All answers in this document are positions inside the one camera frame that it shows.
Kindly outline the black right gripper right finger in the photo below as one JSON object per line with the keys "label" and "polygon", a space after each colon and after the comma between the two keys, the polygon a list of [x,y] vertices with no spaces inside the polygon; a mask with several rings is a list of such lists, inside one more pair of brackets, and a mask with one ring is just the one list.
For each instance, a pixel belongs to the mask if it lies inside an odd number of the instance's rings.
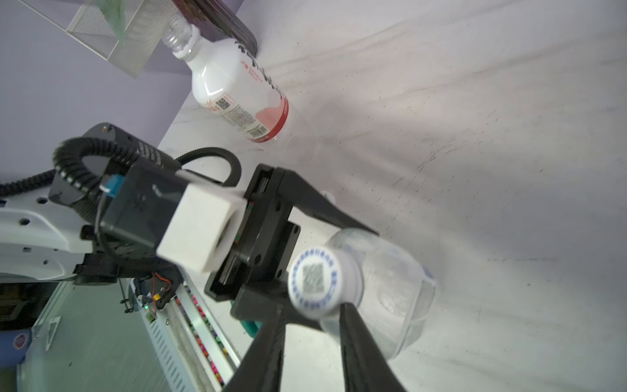
{"label": "black right gripper right finger", "polygon": [[341,357],[347,392],[405,392],[355,305],[340,308]]}

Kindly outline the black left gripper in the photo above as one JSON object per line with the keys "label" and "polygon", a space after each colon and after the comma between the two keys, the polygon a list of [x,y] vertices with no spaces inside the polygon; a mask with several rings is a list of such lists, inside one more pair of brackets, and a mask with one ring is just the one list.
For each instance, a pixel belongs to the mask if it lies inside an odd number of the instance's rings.
{"label": "black left gripper", "polygon": [[286,266],[284,252],[296,234],[288,218],[293,207],[340,229],[375,230],[342,212],[294,171],[265,164],[256,167],[244,194],[243,222],[224,263],[209,275],[204,293],[216,302],[233,300],[232,317],[264,323],[281,310],[285,324],[321,331],[292,305],[287,284],[273,281]]}

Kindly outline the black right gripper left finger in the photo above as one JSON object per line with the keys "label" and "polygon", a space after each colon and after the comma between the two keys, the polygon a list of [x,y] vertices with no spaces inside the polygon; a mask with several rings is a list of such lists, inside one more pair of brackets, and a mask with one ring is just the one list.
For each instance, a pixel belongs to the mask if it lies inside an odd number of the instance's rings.
{"label": "black right gripper left finger", "polygon": [[223,391],[280,391],[285,335],[284,311],[279,307],[264,321],[240,366]]}

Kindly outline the white blue bottle cap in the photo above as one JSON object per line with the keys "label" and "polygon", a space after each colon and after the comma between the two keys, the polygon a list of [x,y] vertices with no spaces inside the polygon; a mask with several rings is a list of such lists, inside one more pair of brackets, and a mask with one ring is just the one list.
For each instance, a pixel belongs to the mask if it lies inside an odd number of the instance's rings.
{"label": "white blue bottle cap", "polygon": [[301,315],[321,320],[338,312],[343,303],[358,305],[364,282],[359,263],[349,253],[318,246],[295,259],[287,288],[292,305]]}

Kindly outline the clear small water bottle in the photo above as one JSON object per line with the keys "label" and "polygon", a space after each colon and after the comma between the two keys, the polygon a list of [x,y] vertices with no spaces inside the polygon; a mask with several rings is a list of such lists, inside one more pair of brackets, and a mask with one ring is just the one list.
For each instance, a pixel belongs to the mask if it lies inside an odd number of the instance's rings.
{"label": "clear small water bottle", "polygon": [[365,230],[341,230],[327,246],[359,264],[364,289],[358,312],[383,356],[396,358],[423,332],[436,294],[434,277],[408,251]]}

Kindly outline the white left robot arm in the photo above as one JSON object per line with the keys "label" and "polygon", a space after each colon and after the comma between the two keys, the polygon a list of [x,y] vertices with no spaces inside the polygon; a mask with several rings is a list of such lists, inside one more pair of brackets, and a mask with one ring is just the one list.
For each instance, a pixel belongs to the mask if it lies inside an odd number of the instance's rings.
{"label": "white left robot arm", "polygon": [[62,142],[52,162],[1,187],[3,274],[80,285],[152,279],[162,309],[194,270],[239,321],[264,323],[280,307],[289,323],[316,329],[288,299],[300,235],[290,214],[362,229],[294,171],[261,164],[238,194],[242,166],[230,151],[173,158],[108,122]]}

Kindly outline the white label tea bottle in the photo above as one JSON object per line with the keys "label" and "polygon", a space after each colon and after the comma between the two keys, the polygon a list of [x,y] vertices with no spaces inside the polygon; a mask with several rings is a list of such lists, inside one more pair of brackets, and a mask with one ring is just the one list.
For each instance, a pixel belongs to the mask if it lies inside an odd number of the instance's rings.
{"label": "white label tea bottle", "polygon": [[203,108],[255,143],[282,132],[289,101],[243,43],[205,39],[182,16],[170,20],[163,42],[191,70],[192,93]]}

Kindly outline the dark glass flower vase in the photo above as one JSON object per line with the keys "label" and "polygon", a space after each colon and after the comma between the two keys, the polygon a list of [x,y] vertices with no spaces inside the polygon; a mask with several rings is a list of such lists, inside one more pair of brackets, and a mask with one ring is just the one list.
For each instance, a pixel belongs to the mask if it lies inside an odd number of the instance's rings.
{"label": "dark glass flower vase", "polygon": [[173,0],[186,20],[209,41],[236,39],[255,57],[258,43],[253,32],[220,0]]}

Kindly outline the white mesh lower shelf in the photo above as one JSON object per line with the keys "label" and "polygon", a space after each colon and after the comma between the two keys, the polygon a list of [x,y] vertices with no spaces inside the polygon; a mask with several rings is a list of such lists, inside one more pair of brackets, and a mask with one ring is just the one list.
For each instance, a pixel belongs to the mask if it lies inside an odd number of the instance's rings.
{"label": "white mesh lower shelf", "polygon": [[172,1],[23,1],[22,4],[132,78],[145,68],[177,13]]}

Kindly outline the artificial sunflower bouquet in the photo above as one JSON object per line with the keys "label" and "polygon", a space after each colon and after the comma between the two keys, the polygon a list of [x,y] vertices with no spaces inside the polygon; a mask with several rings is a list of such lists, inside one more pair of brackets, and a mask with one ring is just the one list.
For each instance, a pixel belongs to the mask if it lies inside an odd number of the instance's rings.
{"label": "artificial sunflower bouquet", "polygon": [[125,46],[127,41],[124,0],[96,0],[101,14],[112,29],[114,36]]}

